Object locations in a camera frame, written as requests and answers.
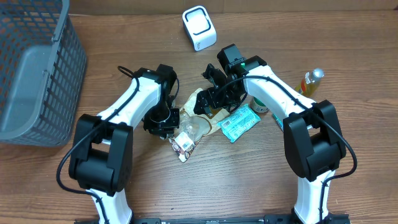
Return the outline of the mint green snack bar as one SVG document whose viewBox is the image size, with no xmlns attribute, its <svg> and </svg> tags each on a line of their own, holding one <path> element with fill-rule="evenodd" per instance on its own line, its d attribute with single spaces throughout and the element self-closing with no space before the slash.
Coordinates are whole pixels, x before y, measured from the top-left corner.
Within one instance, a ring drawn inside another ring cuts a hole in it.
<svg viewBox="0 0 398 224">
<path fill-rule="evenodd" d="M 232 115 L 218 122 L 217 125 L 231 143 L 234 143 L 260 120 L 260 117 L 253 112 L 249 105 L 245 104 L 233 112 Z"/>
</svg>

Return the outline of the green lid white jar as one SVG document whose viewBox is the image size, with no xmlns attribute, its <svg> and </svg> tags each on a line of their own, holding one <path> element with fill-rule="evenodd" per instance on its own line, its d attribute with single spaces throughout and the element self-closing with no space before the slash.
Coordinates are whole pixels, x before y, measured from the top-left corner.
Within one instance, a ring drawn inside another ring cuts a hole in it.
<svg viewBox="0 0 398 224">
<path fill-rule="evenodd" d="M 252 98 L 250 107 L 257 113 L 266 113 L 269 111 L 268 107 L 255 97 Z"/>
</svg>

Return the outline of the brown snack pouch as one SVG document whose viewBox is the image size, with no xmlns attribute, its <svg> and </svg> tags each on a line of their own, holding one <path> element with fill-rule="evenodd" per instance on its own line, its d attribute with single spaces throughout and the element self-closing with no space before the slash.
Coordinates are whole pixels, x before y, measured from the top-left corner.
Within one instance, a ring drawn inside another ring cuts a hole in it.
<svg viewBox="0 0 398 224">
<path fill-rule="evenodd" d="M 225 109 L 216 111 L 212 116 L 195 114 L 193 109 L 197 94 L 202 90 L 202 88 L 196 89 L 182 108 L 180 108 L 179 127 L 174 131 L 174 136 L 168 138 L 172 149 L 182 163 L 190 158 L 201 138 L 203 136 L 209 136 L 219 130 L 220 127 L 218 123 L 230 115 Z"/>
</svg>

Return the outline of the green tissue pack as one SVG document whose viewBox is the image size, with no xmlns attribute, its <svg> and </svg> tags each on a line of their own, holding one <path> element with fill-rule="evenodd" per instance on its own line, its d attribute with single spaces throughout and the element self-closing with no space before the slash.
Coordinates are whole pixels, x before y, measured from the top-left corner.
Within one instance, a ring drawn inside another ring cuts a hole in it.
<svg viewBox="0 0 398 224">
<path fill-rule="evenodd" d="M 282 121 L 275 114 L 273 114 L 272 117 L 275 119 L 275 121 L 279 125 L 280 129 L 283 131 L 284 127 L 283 127 Z"/>
</svg>

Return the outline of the yellow oil bottle silver cap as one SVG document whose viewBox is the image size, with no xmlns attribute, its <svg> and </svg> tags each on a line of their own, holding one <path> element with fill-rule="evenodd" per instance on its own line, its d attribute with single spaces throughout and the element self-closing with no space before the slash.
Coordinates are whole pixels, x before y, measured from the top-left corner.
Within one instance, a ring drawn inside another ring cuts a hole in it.
<svg viewBox="0 0 398 224">
<path fill-rule="evenodd" d="M 295 87 L 295 91 L 309 98 L 320 86 L 321 80 L 324 75 L 324 71 L 320 68 L 315 68 L 311 72 L 307 72 L 305 74 L 305 77 Z"/>
</svg>

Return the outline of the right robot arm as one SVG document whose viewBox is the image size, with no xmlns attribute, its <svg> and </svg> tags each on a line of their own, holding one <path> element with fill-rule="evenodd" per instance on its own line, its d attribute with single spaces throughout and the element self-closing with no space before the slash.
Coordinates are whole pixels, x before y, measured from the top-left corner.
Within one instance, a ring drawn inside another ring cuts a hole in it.
<svg viewBox="0 0 398 224">
<path fill-rule="evenodd" d="M 260 57 L 245 58 L 231 44 L 218 53 L 221 69 L 208 64 L 203 77 L 212 87 L 199 92 L 195 114 L 231 108 L 243 94 L 258 98 L 283 125 L 285 157 L 298 177 L 291 215 L 267 215 L 266 223 L 349 223 L 327 209 L 331 178 L 346 149 L 335 107 L 307 98 L 284 83 Z"/>
</svg>

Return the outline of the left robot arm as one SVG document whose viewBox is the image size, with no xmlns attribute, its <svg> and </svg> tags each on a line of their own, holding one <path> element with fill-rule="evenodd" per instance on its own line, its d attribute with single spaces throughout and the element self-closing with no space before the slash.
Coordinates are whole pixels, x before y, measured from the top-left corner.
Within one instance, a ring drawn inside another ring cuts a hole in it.
<svg viewBox="0 0 398 224">
<path fill-rule="evenodd" d="M 178 85 L 171 66 L 132 72 L 119 66 L 129 78 L 129 88 L 98 115 L 83 114 L 77 121 L 73 147 L 65 156 L 68 174 L 89 195 L 97 209 L 96 223 L 131 223 L 132 209 L 125 188 L 132 171 L 133 132 L 139 123 L 150 134 L 170 138 L 179 127 L 179 110 L 171 94 Z"/>
</svg>

